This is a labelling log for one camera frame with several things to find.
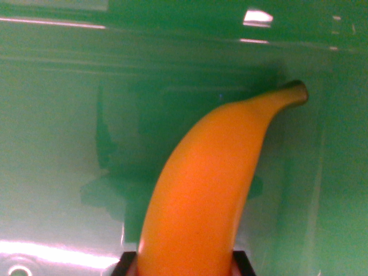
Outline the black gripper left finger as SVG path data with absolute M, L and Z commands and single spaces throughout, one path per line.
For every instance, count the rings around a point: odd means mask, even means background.
M 137 252 L 124 252 L 114 268 L 114 276 L 137 276 L 138 274 Z

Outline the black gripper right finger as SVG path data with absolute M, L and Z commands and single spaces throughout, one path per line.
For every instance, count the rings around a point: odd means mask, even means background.
M 256 276 L 250 261 L 244 251 L 233 251 L 231 276 Z

